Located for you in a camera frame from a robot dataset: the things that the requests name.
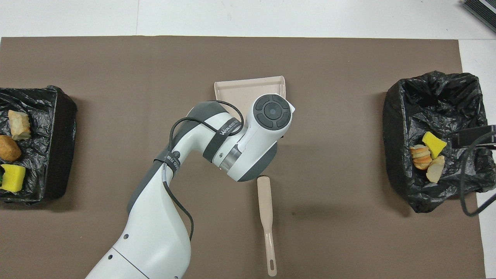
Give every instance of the round button pad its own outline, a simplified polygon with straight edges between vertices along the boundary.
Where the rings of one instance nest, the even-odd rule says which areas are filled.
[[[289,103],[279,95],[264,95],[255,102],[253,114],[256,121],[268,130],[280,130],[291,119]]]

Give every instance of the thick black cable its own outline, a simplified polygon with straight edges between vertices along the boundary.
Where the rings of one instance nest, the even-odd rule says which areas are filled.
[[[494,194],[492,197],[490,197],[487,201],[485,201],[479,208],[477,208],[474,212],[469,212],[467,209],[467,204],[465,203],[465,169],[467,167],[467,160],[474,151],[474,149],[477,147],[478,144],[482,143],[483,141],[487,140],[491,136],[496,135],[496,132],[489,132],[486,133],[480,137],[478,137],[468,148],[467,150],[463,153],[462,155],[462,168],[461,168],[461,173],[460,173],[460,186],[459,186],[459,191],[460,191],[460,203],[463,209],[463,213],[469,217],[474,217],[477,214],[481,213],[484,209],[486,209],[490,204],[492,204],[496,200],[496,194]]]
[[[225,101],[220,101],[220,100],[213,100],[213,102],[217,102],[217,103],[221,103],[221,104],[224,104],[224,105],[227,105],[227,106],[230,106],[231,108],[233,108],[240,116],[240,119],[241,119],[241,125],[240,127],[238,128],[238,130],[236,131],[233,131],[232,133],[230,133],[229,135],[230,136],[234,136],[236,135],[237,133],[241,132],[241,130],[243,129],[243,125],[244,125],[244,119],[243,119],[243,114],[241,113],[241,111],[235,107],[233,104],[230,104],[228,102],[225,102]],[[176,127],[179,125],[179,123],[183,122],[183,121],[195,121],[195,122],[198,122],[200,124],[203,124],[205,125],[207,128],[209,128],[210,130],[212,130],[213,132],[217,132],[217,130],[212,127],[210,124],[206,123],[205,121],[203,120],[200,120],[198,118],[195,118],[195,117],[183,117],[179,120],[177,120],[174,125],[172,125],[171,127],[171,132],[169,133],[169,151],[172,152],[172,150],[174,149],[174,143],[173,143],[173,139],[174,139],[174,130],[176,129]],[[188,216],[189,218],[189,222],[191,224],[191,230],[189,231],[189,240],[191,241],[191,239],[193,238],[193,230],[194,230],[194,222],[193,222],[193,216],[191,216],[191,214],[189,214],[189,212],[186,210],[186,208],[178,201],[178,199],[176,198],[176,196],[174,196],[174,194],[172,193],[171,189],[169,188],[169,185],[167,185],[167,182],[166,181],[163,181],[164,183],[164,188],[165,188],[165,191],[167,191],[167,194],[169,194],[169,197],[171,197],[171,200],[186,214],[186,216]]]

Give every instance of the black circular cap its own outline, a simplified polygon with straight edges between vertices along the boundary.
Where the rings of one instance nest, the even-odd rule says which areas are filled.
[[[267,105],[265,105],[263,112],[269,119],[276,120],[281,117],[282,108],[277,103],[268,103]]]

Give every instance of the beige spatula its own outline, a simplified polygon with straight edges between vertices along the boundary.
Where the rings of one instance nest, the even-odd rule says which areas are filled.
[[[260,220],[262,221],[263,233],[265,235],[267,272],[270,276],[276,276],[276,256],[274,253],[274,240],[272,239],[272,195],[270,193],[270,179],[267,176],[260,176],[256,181],[258,184]]]

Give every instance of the beige plastic tray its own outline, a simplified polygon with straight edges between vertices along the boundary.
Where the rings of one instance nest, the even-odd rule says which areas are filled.
[[[235,105],[246,119],[252,103],[264,94],[279,94],[286,99],[286,82],[283,76],[272,76],[253,79],[217,81],[214,83],[215,98]],[[240,120],[232,108],[225,106],[227,111]]]

